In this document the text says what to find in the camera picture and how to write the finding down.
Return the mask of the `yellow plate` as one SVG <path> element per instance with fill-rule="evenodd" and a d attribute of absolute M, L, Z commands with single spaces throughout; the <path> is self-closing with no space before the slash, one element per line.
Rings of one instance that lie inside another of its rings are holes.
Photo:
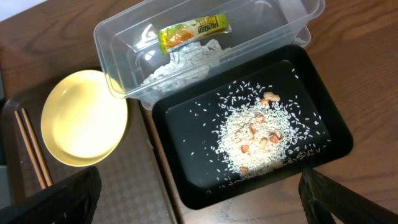
<path fill-rule="evenodd" d="M 110 93 L 103 73 L 82 70 L 65 77 L 49 93 L 40 129 L 56 160 L 84 167 L 112 153 L 127 121 L 127 102 Z"/>

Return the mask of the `white napkin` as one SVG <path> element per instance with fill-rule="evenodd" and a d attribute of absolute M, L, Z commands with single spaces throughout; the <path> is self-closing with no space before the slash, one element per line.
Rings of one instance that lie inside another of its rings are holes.
<path fill-rule="evenodd" d="M 178 90 L 189 84 L 204 79 L 211 68 L 220 64 L 218 58 L 224 52 L 216 39 L 209 40 L 205 45 L 199 42 L 187 44 L 170 54 L 170 62 L 155 70 L 144 81 L 148 85 L 160 79 L 167 80 L 153 86 L 154 90 L 163 93 Z"/>

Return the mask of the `rice and peanut scraps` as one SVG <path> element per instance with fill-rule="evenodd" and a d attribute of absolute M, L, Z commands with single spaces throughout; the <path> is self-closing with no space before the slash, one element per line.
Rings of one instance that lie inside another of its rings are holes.
<path fill-rule="evenodd" d="M 183 174 L 204 189 L 222 189 L 312 159 L 331 144 L 294 67 L 232 81 L 190 98 L 175 112 Z"/>

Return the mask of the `clear plastic bin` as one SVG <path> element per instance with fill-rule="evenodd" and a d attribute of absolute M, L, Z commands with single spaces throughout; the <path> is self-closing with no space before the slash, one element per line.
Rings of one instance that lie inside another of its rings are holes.
<path fill-rule="evenodd" d="M 285 45 L 307 45 L 307 24 L 325 6 L 325 0 L 143 1 L 100 22 L 94 39 L 112 95 L 151 110 L 186 86 Z M 161 29 L 217 14 L 229 20 L 229 32 L 162 53 Z"/>

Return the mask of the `green yellow snack wrapper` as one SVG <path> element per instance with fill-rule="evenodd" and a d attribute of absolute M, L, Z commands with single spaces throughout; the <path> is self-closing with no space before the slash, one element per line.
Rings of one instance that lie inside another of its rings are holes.
<path fill-rule="evenodd" d="M 174 24 L 158 31 L 159 48 L 162 54 L 200 40 L 209 35 L 232 31 L 226 14 L 205 16 Z"/>

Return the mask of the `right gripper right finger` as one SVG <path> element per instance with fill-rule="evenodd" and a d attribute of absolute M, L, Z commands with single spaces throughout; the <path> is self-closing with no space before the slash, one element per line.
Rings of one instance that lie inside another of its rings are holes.
<path fill-rule="evenodd" d="M 397 214 L 353 192 L 327 176 L 304 169 L 298 192 L 307 222 L 397 223 Z"/>

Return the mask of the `black plastic bin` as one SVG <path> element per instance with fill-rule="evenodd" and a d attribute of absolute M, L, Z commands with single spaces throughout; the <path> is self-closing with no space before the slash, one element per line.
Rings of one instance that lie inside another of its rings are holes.
<path fill-rule="evenodd" d="M 347 155 L 353 137 L 306 51 L 287 45 L 152 110 L 182 203 L 201 209 Z"/>

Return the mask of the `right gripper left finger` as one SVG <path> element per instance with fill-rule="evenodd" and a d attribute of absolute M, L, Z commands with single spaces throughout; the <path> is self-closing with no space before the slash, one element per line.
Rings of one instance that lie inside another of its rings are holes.
<path fill-rule="evenodd" d="M 1 223 L 87 223 L 93 221 L 101 192 L 95 166 L 1 209 Z"/>

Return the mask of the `dark brown serving tray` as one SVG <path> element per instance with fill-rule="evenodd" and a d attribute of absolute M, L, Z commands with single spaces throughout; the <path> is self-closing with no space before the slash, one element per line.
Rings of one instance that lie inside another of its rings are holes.
<path fill-rule="evenodd" d="M 63 78 L 52 78 L 12 96 L 1 113 L 1 127 L 13 196 L 21 202 L 41 191 L 29 159 L 14 112 L 17 111 L 31 141 L 21 109 L 24 108 L 38 140 L 53 183 L 84 169 L 56 160 L 42 138 L 40 121 L 45 101 Z M 101 177 L 101 193 L 95 223 L 173 223 L 175 217 L 167 198 L 140 107 L 126 100 L 128 121 L 116 148 L 96 164 Z"/>

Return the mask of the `wooden chopstick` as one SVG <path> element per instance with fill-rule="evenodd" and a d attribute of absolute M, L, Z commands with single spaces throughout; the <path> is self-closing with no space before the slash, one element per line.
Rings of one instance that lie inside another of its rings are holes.
<path fill-rule="evenodd" d="M 51 186 L 53 184 L 52 178 L 50 176 L 49 170 L 47 169 L 47 165 L 46 165 L 45 159 L 43 157 L 43 154 L 42 154 L 41 148 L 39 146 L 38 140 L 37 140 L 36 135 L 34 133 L 34 130 L 32 128 L 30 119 L 29 119 L 29 117 L 28 117 L 28 115 L 26 113 L 26 110 L 24 108 L 22 108 L 21 111 L 22 111 L 22 115 L 23 115 L 23 117 L 25 119 L 25 123 L 26 123 L 27 129 L 28 129 L 30 138 L 32 140 L 32 143 L 33 143 L 33 146 L 34 146 L 34 150 L 35 150 L 36 156 L 38 158 L 38 162 L 40 164 L 40 168 L 41 168 L 41 170 L 43 172 L 46 184 L 47 184 L 47 186 Z"/>
<path fill-rule="evenodd" d="M 44 176 L 42 174 L 42 171 L 41 171 L 41 168 L 39 166 L 39 163 L 37 162 L 36 156 L 35 156 L 35 154 L 33 152 L 33 148 L 32 148 L 32 146 L 30 144 L 30 141 L 29 141 L 29 138 L 27 136 L 25 127 L 24 127 L 24 125 L 22 123 L 21 117 L 20 117 L 20 115 L 19 115 L 19 113 L 17 111 L 14 112 L 14 115 L 16 117 L 16 121 L 17 121 L 19 130 L 21 132 L 25 147 L 26 147 L 28 155 L 29 155 L 29 159 L 30 159 L 30 161 L 31 161 L 31 163 L 33 165 L 33 168 L 34 168 L 35 174 L 37 176 L 37 179 L 39 181 L 40 187 L 41 187 L 41 189 L 46 189 L 47 188 L 47 183 L 46 183 L 46 181 L 44 179 Z"/>

